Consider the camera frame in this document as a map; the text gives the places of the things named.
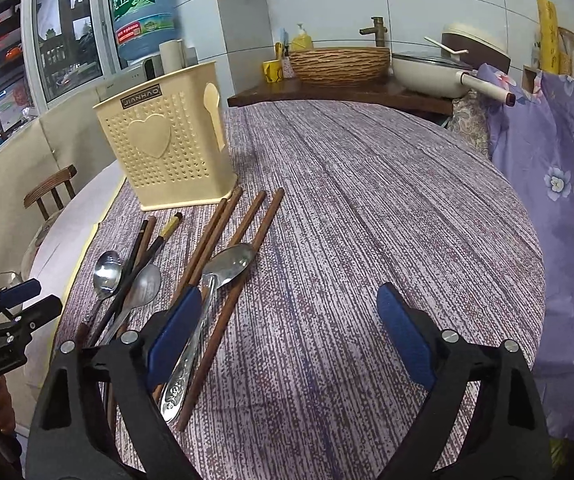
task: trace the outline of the paper towel roll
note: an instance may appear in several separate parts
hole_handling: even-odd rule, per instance
[[[159,47],[160,59],[163,62],[165,74],[170,74],[186,67],[183,40],[166,41],[161,43]]]

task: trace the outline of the yellow cup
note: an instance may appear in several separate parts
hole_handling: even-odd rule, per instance
[[[263,74],[268,83],[278,83],[283,80],[283,63],[279,59],[263,63]]]

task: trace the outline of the chopsticks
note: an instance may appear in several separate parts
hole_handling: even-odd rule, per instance
[[[94,346],[98,342],[101,334],[103,333],[103,330],[106,328],[107,323],[109,323],[111,317],[114,314],[117,314],[120,311],[120,309],[122,309],[123,302],[125,301],[125,298],[129,293],[132,283],[136,279],[136,276],[138,276],[138,273],[141,272],[141,270],[144,269],[145,266],[150,261],[152,261],[152,259],[154,259],[154,256],[156,256],[158,250],[169,239],[169,237],[173,234],[173,232],[181,224],[182,221],[183,221],[182,213],[176,213],[169,220],[169,222],[165,224],[163,229],[160,231],[160,234],[156,237],[156,239],[152,242],[149,249],[147,249],[147,251],[145,252],[144,256],[142,257],[142,260],[139,261],[139,263],[134,267],[134,270],[132,270],[132,272],[129,274],[129,276],[125,280],[125,283],[119,286],[118,292],[116,293],[116,296],[114,297],[111,306],[109,307],[109,309],[107,309],[105,315],[103,316],[102,321],[96,327],[96,331],[94,332],[94,335],[92,336],[90,341],[90,346]]]
[[[257,208],[260,208],[262,204],[264,196],[262,199],[259,200],[259,197],[264,192],[259,193],[259,195],[254,200],[252,207],[245,215],[243,219],[243,223],[238,227],[236,233],[232,237],[230,245],[234,245],[240,243],[244,233],[247,231],[249,225],[251,224],[252,219],[254,218],[256,211],[252,213],[252,208],[257,203]],[[271,226],[273,219],[275,218],[276,213],[278,212],[278,208],[281,206],[281,202],[283,201],[283,197],[285,196],[285,190],[283,188],[279,188],[276,190],[272,202],[263,217],[263,220],[256,232],[256,236],[254,236],[254,240],[252,241],[252,247],[254,248],[254,252],[257,254],[260,247],[267,236],[267,231],[269,231],[269,227]],[[196,368],[196,371],[193,375],[193,380],[189,384],[189,389],[187,390],[187,394],[185,395],[185,402],[183,407],[180,410],[178,415],[178,422],[176,423],[176,429],[178,431],[185,431],[187,424],[189,423],[189,419],[192,416],[193,407],[195,407],[196,402],[198,401],[198,397],[203,389],[203,384],[205,384],[205,380],[207,378],[207,374],[209,373],[209,369],[211,368],[211,364],[213,363],[214,358],[216,357],[216,352],[218,351],[218,347],[221,344],[222,337],[227,330],[227,324],[229,322],[229,318],[234,312],[234,308],[238,303],[238,298],[240,297],[240,293],[243,290],[245,285],[245,281],[249,275],[251,269],[251,265],[244,270],[244,272],[238,276],[238,278],[234,279],[233,286],[230,289],[227,300],[225,300],[225,304],[222,307],[221,315],[216,322],[216,326],[207,342],[207,347],[205,349],[205,353]]]
[[[141,247],[138,249],[138,254],[136,254],[136,264],[141,263],[142,259],[145,257],[147,247],[149,247],[149,242],[151,241],[151,236],[154,234],[154,227],[156,227],[157,220],[158,219],[154,215],[147,218],[147,227],[145,228],[145,232],[142,236]],[[117,330],[116,337],[122,336],[123,333],[125,333],[125,331],[127,330],[128,326],[129,326],[129,318],[126,319],[125,322]]]
[[[242,194],[243,189],[240,186],[237,186],[228,200],[223,198],[219,202],[218,206],[216,207],[216,211],[214,211],[211,215],[209,223],[205,226],[203,234],[201,234],[201,237],[198,240],[198,244],[193,250],[189,261],[187,262],[187,266],[185,267],[183,275],[176,285],[176,290],[174,291],[174,296],[172,296],[169,306],[176,303],[182,294],[183,289],[186,288],[187,285],[195,285],[197,280],[200,279],[200,276],[203,273],[203,267],[205,267],[207,260],[209,260],[211,253],[218,243],[218,240],[221,239],[222,232],[225,230],[225,227],[229,223],[231,215],[234,212],[234,208],[238,205],[238,201],[240,200]],[[164,384],[159,384],[156,386],[156,388],[154,388],[151,396],[154,398],[156,403],[160,399],[160,394],[162,393],[164,387]]]
[[[132,269],[134,267],[134,262],[136,261],[136,256],[138,254],[138,251],[141,247],[141,241],[142,241],[142,237],[145,234],[145,230],[147,229],[148,226],[148,220],[143,220],[142,224],[141,224],[141,228],[138,231],[138,234],[136,235],[136,240],[134,240],[134,244],[132,246],[132,251],[130,253],[129,258],[127,258],[127,260],[125,261],[125,263],[123,264],[123,270],[122,270],[122,278],[119,282],[118,285],[118,289],[120,290],[121,286],[123,286],[126,282],[126,278],[129,275],[129,273],[132,272]],[[112,296],[115,296],[118,293],[118,291],[116,291],[114,294],[112,294]],[[92,327],[92,325],[94,324],[94,321],[96,320],[96,316],[98,315],[98,311],[100,309],[100,306],[103,304],[102,301],[96,301],[96,303],[93,306],[92,311],[83,318],[83,321],[80,322],[80,324],[78,325],[78,328],[76,329],[76,334],[74,335],[74,343],[76,343],[77,346],[82,346],[83,344],[85,344],[85,341],[88,338],[88,335],[90,334],[90,329]]]
[[[152,215],[147,218],[145,222],[147,222],[147,225],[142,235],[141,245],[138,249],[138,253],[136,254],[136,264],[141,263],[145,257],[147,247],[151,241],[151,236],[154,234],[157,218]],[[128,326],[129,320],[127,319],[116,332],[116,337],[120,337],[123,333],[125,333]],[[109,431],[112,433],[112,436],[116,436],[116,399],[114,398],[114,387],[112,386],[112,383],[107,384],[107,399],[107,422],[109,424]]]

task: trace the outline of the bottle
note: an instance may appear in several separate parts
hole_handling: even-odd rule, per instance
[[[314,48],[314,43],[311,41],[311,36],[307,34],[304,28],[302,28],[302,23],[298,24],[298,35],[291,40],[290,50],[307,50],[309,48]]]
[[[158,45],[176,40],[173,0],[112,0],[118,54],[133,61],[158,52]]]

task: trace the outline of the pot handle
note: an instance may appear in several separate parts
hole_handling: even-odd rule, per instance
[[[468,54],[469,53],[468,50],[452,50],[448,46],[445,46],[436,40],[432,40],[432,38],[430,38],[429,36],[425,36],[425,39],[427,41],[429,41],[429,43],[433,43],[433,44],[435,44],[435,46],[439,46],[441,49],[446,50],[447,52],[449,52],[451,54],[452,57],[456,56],[456,59],[460,59],[460,57],[459,57],[460,54]]]
[[[480,80],[477,77],[473,77],[464,71],[458,72],[458,76],[460,78],[460,82],[464,86],[473,88],[474,90],[479,91],[481,94],[491,97],[491,99],[496,99],[497,101],[500,101],[507,106],[513,106],[516,104],[515,94],[512,94],[504,88],[500,88],[496,85],[488,83],[487,81]]]

